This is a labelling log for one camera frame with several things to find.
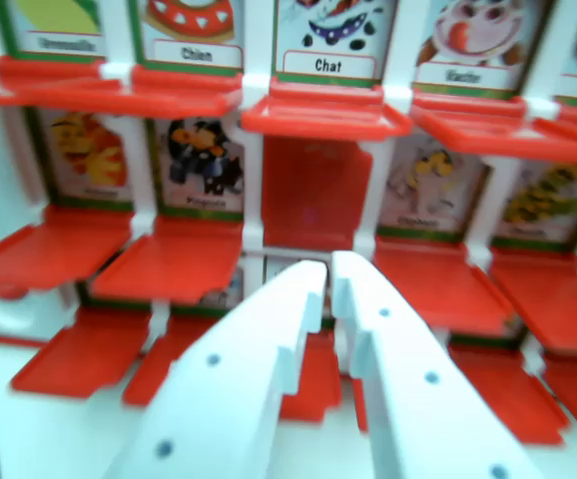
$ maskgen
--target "green card border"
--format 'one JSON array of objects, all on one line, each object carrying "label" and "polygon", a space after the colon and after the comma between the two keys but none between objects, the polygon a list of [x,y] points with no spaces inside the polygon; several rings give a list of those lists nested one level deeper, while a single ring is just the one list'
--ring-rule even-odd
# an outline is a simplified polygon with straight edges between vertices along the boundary
[{"label": "green card border", "polygon": [[164,188],[162,186],[162,176],[160,175],[160,152],[158,150],[158,132],[156,131],[156,121],[145,119],[145,129],[147,142],[149,143],[149,157],[151,163],[151,173],[153,184],[156,190],[156,200],[158,202],[158,213],[168,217],[196,218],[203,220],[218,220],[222,222],[241,223],[244,220],[244,213],[238,212],[216,212],[213,210],[198,210],[195,208],[171,207],[165,204]]},{"label": "green card border", "polygon": [[134,210],[133,202],[107,202],[104,200],[89,200],[62,195],[58,191],[55,172],[51,165],[51,154],[49,153],[49,148],[46,143],[47,138],[40,121],[40,112],[33,107],[23,107],[22,110],[29,129],[33,151],[38,159],[42,179],[51,203],[59,207],[92,208],[111,212],[132,212]]},{"label": "green card border", "polygon": [[32,53],[20,50],[16,33],[13,28],[13,22],[9,13],[8,3],[12,0],[0,0],[0,31],[2,39],[5,44],[5,49],[9,55],[20,60],[41,60],[53,62],[68,62],[68,63],[93,63],[105,58],[101,56],[88,55],[67,55],[60,53]]},{"label": "green card border", "polygon": [[133,31],[133,44],[136,50],[136,57],[138,63],[152,70],[161,70],[164,72],[178,72],[178,73],[194,73],[203,75],[219,75],[222,77],[234,77],[244,70],[242,68],[233,67],[210,67],[204,65],[192,65],[189,63],[173,63],[161,62],[156,60],[148,60],[145,55],[144,39],[142,37],[140,12],[138,11],[138,0],[127,0],[129,4],[129,17],[131,21],[131,29]]}]

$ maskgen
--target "gray dot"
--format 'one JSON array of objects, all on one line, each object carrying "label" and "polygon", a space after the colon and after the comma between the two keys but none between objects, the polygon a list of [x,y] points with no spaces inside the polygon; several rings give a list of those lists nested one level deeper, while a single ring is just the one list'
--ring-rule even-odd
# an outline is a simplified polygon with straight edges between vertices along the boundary
[{"label": "gray dot", "polygon": [[439,382],[439,376],[435,371],[428,371],[424,374],[424,379],[430,384],[437,384]]},{"label": "gray dot", "polygon": [[173,442],[169,440],[161,441],[156,446],[156,456],[158,456],[160,459],[169,457],[172,452],[173,452]]},{"label": "gray dot", "polygon": [[222,359],[220,358],[219,354],[209,354],[207,357],[207,364],[209,366],[217,365]]},{"label": "gray dot", "polygon": [[495,464],[490,468],[490,475],[495,479],[507,479],[508,473],[506,472],[506,468],[500,466],[499,464]]}]

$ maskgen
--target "yellow cartoon character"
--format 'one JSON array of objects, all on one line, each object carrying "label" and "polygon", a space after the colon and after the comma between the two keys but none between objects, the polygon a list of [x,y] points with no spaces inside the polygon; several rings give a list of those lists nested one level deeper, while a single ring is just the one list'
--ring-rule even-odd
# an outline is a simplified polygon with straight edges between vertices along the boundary
[{"label": "yellow cartoon character", "polygon": [[577,197],[573,193],[566,195],[576,183],[577,165],[555,165],[510,199],[504,221],[537,223],[577,213]]},{"label": "yellow cartoon character", "polygon": [[[454,174],[460,166],[461,161],[451,157],[446,150],[433,148],[425,155],[419,149],[417,160],[410,169],[405,174],[401,168],[396,169],[388,186],[400,199],[408,201],[412,213],[424,213],[420,210],[426,209],[427,213],[436,214],[442,209],[454,207],[446,194],[458,183]],[[432,190],[430,195],[428,191],[421,192],[424,185]]]},{"label": "yellow cartoon character", "polygon": [[68,113],[52,125],[58,150],[77,175],[92,186],[122,187],[127,167],[122,141],[91,114]]}]

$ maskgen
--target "cartoon animal face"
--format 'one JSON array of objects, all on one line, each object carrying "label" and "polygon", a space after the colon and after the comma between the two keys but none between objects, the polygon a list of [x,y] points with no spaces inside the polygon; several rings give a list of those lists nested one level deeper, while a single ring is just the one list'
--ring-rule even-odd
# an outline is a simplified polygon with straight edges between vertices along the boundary
[{"label": "cartoon animal face", "polygon": [[127,180],[122,141],[93,115],[68,113],[52,125],[63,158],[94,186],[121,187]]},{"label": "cartoon animal face", "polygon": [[452,174],[455,167],[445,150],[435,150],[419,158],[414,163],[413,169],[419,176],[435,173],[439,177],[447,177]]},{"label": "cartoon animal face", "polygon": [[58,150],[79,175],[86,172],[86,159],[94,146],[88,127],[88,119],[83,115],[69,113],[51,128]]},{"label": "cartoon animal face", "polygon": [[443,8],[433,43],[458,61],[484,61],[508,51],[519,36],[524,0],[458,0]]}]

